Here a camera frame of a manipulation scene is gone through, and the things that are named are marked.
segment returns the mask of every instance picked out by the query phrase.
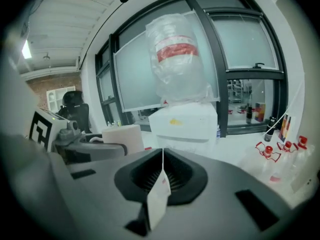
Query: red cap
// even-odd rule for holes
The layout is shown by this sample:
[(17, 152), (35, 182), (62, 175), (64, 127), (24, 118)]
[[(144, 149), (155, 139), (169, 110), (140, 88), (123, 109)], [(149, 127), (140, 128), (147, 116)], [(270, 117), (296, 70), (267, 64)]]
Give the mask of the red cap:
[(299, 143), (303, 146), (307, 145), (308, 138), (299, 136)]
[(285, 150), (290, 150), (292, 143), (290, 141), (286, 141), (284, 145)]
[(270, 155), (272, 153), (272, 150), (273, 150), (272, 146), (266, 146), (264, 152), (266, 154)]

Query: white box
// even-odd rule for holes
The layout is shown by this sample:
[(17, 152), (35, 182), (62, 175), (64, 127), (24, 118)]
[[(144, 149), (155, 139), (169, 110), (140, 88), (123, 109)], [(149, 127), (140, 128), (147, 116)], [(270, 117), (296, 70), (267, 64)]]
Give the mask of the white box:
[(160, 148), (172, 148), (213, 157), (218, 115), (211, 103), (167, 106), (149, 116)]
[(52, 152), (52, 142), (61, 129), (67, 129), (69, 120), (46, 109), (37, 107), (30, 125), (29, 139)]

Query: window handle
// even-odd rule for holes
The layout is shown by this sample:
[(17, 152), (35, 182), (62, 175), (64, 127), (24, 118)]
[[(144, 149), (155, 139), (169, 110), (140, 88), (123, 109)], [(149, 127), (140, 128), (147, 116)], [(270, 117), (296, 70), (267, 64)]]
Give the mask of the window handle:
[(262, 67), (258, 66), (259, 64), (265, 65), (264, 63), (258, 62), (258, 63), (255, 64), (255, 66), (253, 67), (253, 69), (262, 69)]

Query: window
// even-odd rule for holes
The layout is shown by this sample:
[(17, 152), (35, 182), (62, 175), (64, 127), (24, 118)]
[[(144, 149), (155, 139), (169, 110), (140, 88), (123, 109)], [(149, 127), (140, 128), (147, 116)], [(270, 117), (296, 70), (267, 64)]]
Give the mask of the window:
[(274, 105), (274, 83), (264, 79), (227, 81), (228, 126), (255, 125), (269, 121)]
[(185, 15), (195, 34), (221, 137), (265, 131), (270, 116), (286, 110), (287, 72), (277, 36), (253, 0), (158, 0), (137, 12), (96, 57), (106, 121), (150, 131), (149, 116), (162, 106), (145, 29), (175, 13)]
[(110, 108), (110, 112), (111, 112), (111, 116), (112, 116), (111, 122), (120, 121), (120, 117), (119, 117), (119, 113), (118, 113), (118, 109), (117, 109), (116, 103), (115, 102), (110, 103), (108, 106)]
[(146, 25), (152, 22), (154, 19), (166, 14), (183, 14), (189, 11), (190, 7), (185, 0), (169, 3), (157, 10), (152, 11), (151, 13), (138, 19), (119, 35), (119, 47), (123, 47), (131, 39), (144, 32), (146, 30)]
[(275, 51), (260, 19), (245, 15), (212, 16), (228, 69), (278, 69)]
[[(208, 39), (195, 12), (184, 14), (193, 28), (204, 74), (211, 84), (214, 98), (219, 101), (216, 66)], [(115, 54), (115, 74), (122, 112), (159, 108), (161, 98), (156, 93), (145, 32), (136, 36)]]
[(102, 65), (107, 63), (109, 61), (110, 57), (110, 51), (109, 48), (107, 48), (103, 53), (102, 53)]
[(239, 7), (244, 8), (244, 5), (239, 0), (196, 0), (201, 8), (213, 7)]
[(101, 95), (102, 101), (106, 101), (114, 97), (114, 90), (112, 88), (111, 83), (111, 73), (110, 69), (107, 68), (102, 72), (99, 76), (100, 88), (101, 88)]

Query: brick wall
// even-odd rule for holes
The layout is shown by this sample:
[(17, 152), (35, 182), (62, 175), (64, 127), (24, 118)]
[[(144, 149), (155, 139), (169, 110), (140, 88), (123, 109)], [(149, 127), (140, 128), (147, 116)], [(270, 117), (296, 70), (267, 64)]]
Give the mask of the brick wall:
[(77, 91), (82, 91), (81, 77), (79, 73), (56, 74), (39, 77), (27, 81), (27, 84), (39, 97), (38, 107), (48, 109), (47, 91), (64, 87), (75, 86)]

